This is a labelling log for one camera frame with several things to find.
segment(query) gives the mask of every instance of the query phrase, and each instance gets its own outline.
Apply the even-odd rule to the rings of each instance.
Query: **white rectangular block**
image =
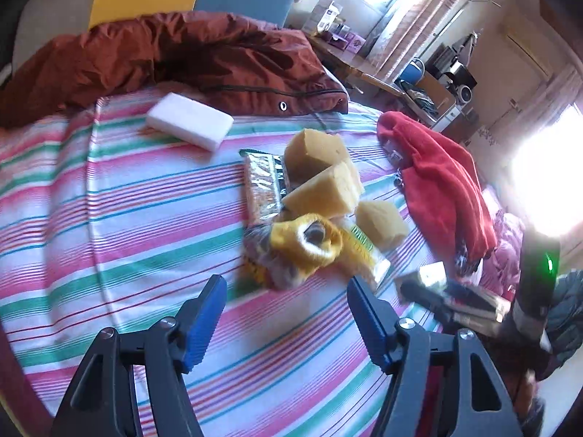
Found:
[[[178,94],[168,94],[146,114],[146,124],[209,151],[232,127],[232,116]]]

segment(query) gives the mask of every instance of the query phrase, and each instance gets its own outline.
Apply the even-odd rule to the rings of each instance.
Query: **striped bedsheet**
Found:
[[[305,127],[339,133],[365,197],[394,202],[410,227],[388,255],[395,277],[433,257],[377,141],[380,113],[351,103],[348,115],[239,117],[209,154],[145,126],[159,98],[146,90],[102,99],[0,142],[0,320],[36,395],[55,414],[101,328],[147,328],[218,273],[228,303],[205,360],[185,377],[203,432],[366,435],[389,378],[367,356],[346,303],[348,278],[332,266],[285,293],[253,283],[241,256],[238,150],[282,153]],[[424,309],[398,304],[391,280],[380,297],[437,328]],[[144,435],[156,435],[143,368],[135,379]]]

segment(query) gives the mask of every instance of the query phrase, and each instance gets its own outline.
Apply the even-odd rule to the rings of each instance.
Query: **red cloth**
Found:
[[[377,135],[383,146],[394,139],[410,155],[413,165],[402,171],[409,213],[449,271],[453,271],[456,230],[466,242],[469,261],[495,248],[492,219],[470,153],[399,112],[381,115]]]

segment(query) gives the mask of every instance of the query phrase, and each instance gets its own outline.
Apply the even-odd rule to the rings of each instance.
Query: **brown jacket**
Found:
[[[348,112],[300,31],[189,11],[100,24],[43,46],[0,92],[0,127],[18,127],[165,80],[189,84],[231,115]]]

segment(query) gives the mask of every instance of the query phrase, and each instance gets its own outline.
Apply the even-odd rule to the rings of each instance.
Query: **snack package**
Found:
[[[342,252],[337,262],[351,276],[361,276],[376,291],[387,276],[391,262],[355,223],[346,217],[334,219],[334,223],[342,235]]]
[[[243,247],[258,283],[287,290],[331,264],[342,250],[342,236],[330,221],[308,214],[289,222],[249,227]]]
[[[289,192],[289,179],[282,156],[256,150],[241,150],[245,170],[245,194],[249,225],[270,223],[282,210]]]

